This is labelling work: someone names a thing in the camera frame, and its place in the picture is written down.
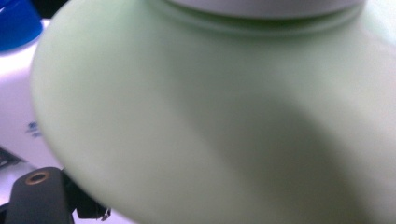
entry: blue cap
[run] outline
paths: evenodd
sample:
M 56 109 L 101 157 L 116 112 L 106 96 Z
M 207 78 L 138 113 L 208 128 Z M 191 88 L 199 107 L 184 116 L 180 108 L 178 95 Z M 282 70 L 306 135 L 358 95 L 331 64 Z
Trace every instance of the blue cap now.
M 40 16 L 30 0 L 0 0 L 0 51 L 22 46 L 42 31 Z

